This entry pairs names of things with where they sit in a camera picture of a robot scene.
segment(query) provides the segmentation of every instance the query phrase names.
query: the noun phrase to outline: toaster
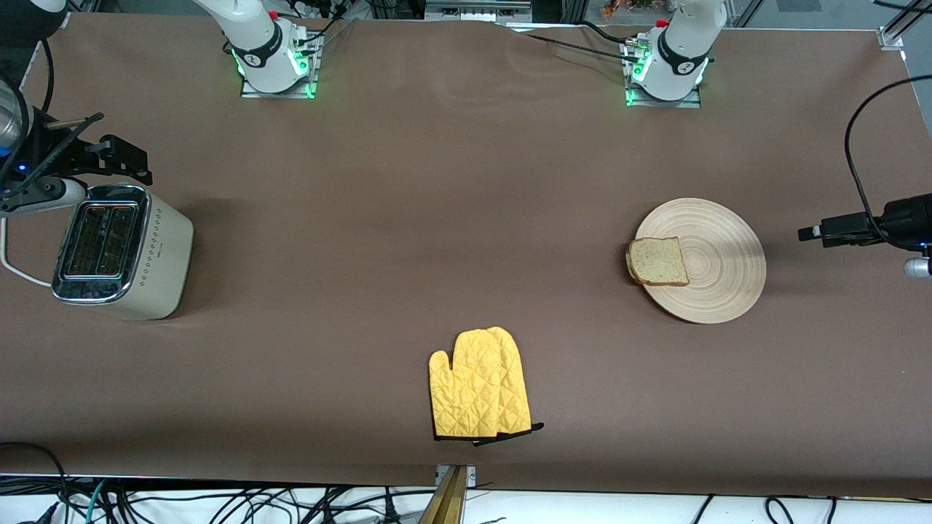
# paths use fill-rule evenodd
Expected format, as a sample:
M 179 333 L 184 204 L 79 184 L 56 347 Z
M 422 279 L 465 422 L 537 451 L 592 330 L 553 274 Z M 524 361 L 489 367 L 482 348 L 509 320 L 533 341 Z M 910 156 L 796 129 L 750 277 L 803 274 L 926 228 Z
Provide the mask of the toaster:
M 96 186 L 78 204 L 52 293 L 124 320 L 169 316 L 185 288 L 194 226 L 144 187 Z

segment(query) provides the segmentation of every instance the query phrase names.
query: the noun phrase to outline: slice of bread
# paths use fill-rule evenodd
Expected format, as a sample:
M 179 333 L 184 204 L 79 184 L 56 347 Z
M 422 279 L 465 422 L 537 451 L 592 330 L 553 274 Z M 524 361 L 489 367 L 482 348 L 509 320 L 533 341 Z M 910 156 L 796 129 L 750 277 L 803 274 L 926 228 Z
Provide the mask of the slice of bread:
M 642 285 L 690 284 L 686 274 L 683 253 L 679 250 L 679 239 L 637 239 L 628 244 L 624 254 L 628 272 L 635 282 Z

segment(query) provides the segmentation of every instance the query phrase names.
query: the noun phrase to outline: white floor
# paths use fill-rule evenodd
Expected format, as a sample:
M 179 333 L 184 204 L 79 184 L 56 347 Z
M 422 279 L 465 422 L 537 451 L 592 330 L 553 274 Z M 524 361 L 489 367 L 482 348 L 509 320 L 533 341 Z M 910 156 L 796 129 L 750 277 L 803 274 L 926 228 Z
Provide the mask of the white floor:
M 399 493 L 417 488 L 400 488 Z M 165 491 L 140 493 L 133 498 L 164 496 L 184 498 L 205 493 L 230 494 L 236 491 Z M 381 495 L 382 488 L 358 488 L 334 502 L 334 506 Z M 315 503 L 323 490 L 295 490 L 301 503 Z M 611 524 L 690 524 L 705 496 L 691 495 L 635 495 L 613 493 L 558 493 L 540 491 L 486 491 L 470 490 L 463 524 L 488 524 L 503 518 L 502 524 L 554 523 L 611 523 Z M 402 516 L 416 514 L 427 505 L 430 495 L 395 495 L 396 510 Z M 795 524 L 823 524 L 829 512 L 830 502 L 819 499 L 781 499 L 789 510 Z M 0 524 L 20 524 L 39 518 L 55 502 L 51 495 L 0 496 Z M 207 524 L 213 514 L 226 502 L 215 498 L 193 502 L 142 502 L 134 506 L 156 524 Z M 716 497 L 709 504 L 701 524 L 767 524 L 763 509 L 763 498 Z M 382 503 L 372 503 L 376 510 Z M 773 506 L 779 524 L 788 521 Z M 229 518 L 227 524 L 239 524 L 246 517 L 248 505 Z M 347 512 L 336 519 L 340 524 L 369 524 L 377 522 L 376 512 Z M 61 524 L 63 508 L 53 518 Z M 255 517 L 256 524 L 288 524 L 299 519 L 281 510 L 262 509 Z M 81 524 L 72 512 L 71 522 Z M 932 504 L 875 501 L 838 501 L 834 524 L 915 524 L 932 522 Z

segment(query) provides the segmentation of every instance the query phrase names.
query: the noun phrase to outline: stainless steel toaster top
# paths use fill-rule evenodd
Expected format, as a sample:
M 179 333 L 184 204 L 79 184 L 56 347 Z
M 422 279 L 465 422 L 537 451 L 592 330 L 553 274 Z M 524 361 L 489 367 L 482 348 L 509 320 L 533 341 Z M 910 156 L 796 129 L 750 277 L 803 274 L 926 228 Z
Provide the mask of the stainless steel toaster top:
M 65 302 L 105 304 L 130 289 L 151 201 L 137 186 L 96 186 L 77 206 L 59 251 L 52 293 Z

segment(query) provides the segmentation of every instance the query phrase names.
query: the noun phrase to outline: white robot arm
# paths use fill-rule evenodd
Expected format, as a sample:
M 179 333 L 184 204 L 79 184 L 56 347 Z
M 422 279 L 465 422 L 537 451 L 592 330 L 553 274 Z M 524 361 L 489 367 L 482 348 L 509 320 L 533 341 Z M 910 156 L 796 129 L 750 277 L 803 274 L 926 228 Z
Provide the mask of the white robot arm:
M 300 60 L 308 32 L 286 19 L 273 20 L 260 0 L 193 0 L 220 24 L 243 77 L 257 90 L 291 88 L 308 74 Z
M 727 16 L 724 0 L 679 0 L 668 26 L 640 35 L 650 42 L 650 54 L 632 79 L 654 98 L 682 99 L 702 81 Z

